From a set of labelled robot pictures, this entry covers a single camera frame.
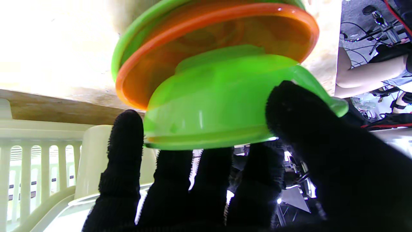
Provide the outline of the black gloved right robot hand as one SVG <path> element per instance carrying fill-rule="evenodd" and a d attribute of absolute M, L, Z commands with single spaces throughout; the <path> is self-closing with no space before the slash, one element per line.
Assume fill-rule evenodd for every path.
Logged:
<path fill-rule="evenodd" d="M 193 188 L 192 151 L 159 152 L 154 183 L 140 212 L 143 122 L 134 110 L 115 120 L 108 164 L 83 232 L 275 231 L 283 189 L 284 145 L 307 164 L 326 218 L 282 232 L 410 232 L 411 159 L 337 117 L 315 94 L 283 81 L 269 95 L 274 141 L 252 144 L 241 182 L 227 204 L 233 149 L 204 149 Z"/>

